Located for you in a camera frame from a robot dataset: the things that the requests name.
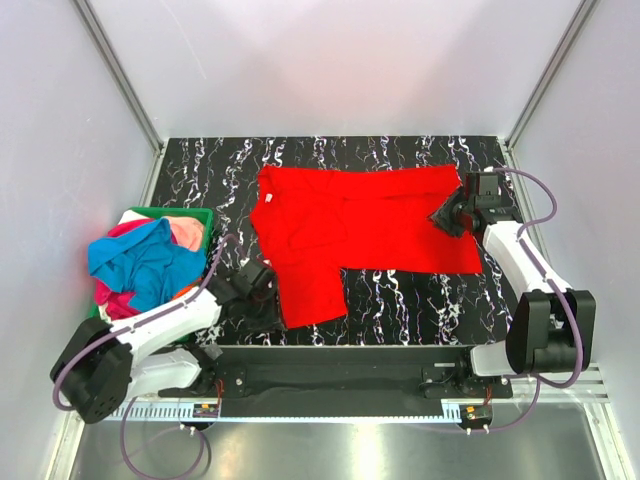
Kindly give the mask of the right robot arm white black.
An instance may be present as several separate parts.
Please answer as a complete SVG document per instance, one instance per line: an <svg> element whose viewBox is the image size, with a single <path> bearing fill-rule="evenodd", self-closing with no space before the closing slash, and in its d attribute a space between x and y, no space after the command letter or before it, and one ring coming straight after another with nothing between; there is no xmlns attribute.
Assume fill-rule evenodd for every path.
<svg viewBox="0 0 640 480"><path fill-rule="evenodd" d="M573 386L591 360L596 300L557 274L528 234L553 219L558 203L545 184L550 212L524 221L504 203L500 180L504 168L466 175L430 219L451 237L473 235L496 261L518 304L505 340L468 350L454 371L454 384L466 396L486 389L490 378L531 376L556 389Z"/></svg>

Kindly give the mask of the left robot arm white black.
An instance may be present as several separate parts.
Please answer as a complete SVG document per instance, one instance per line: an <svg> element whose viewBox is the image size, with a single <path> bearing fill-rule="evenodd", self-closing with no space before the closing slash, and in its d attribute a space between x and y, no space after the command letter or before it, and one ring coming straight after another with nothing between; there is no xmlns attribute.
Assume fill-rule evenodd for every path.
<svg viewBox="0 0 640 480"><path fill-rule="evenodd" d="M197 346L191 335L239 317L256 329L277 326L277 280L258 260L237 270L220 267L206 280L124 320L85 319L51 369L54 404L95 424L134 398L216 394L223 385L214 368L216 349Z"/></svg>

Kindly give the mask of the red t shirt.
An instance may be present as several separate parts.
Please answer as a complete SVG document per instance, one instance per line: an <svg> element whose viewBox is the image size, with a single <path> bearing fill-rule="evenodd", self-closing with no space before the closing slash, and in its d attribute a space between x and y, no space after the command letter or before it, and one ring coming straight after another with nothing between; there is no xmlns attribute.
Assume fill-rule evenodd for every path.
<svg viewBox="0 0 640 480"><path fill-rule="evenodd" d="M265 166L257 180L250 221L276 272L287 328L346 315L344 269L482 271L473 237L451 237L430 218L460 185L453 165L368 173Z"/></svg>

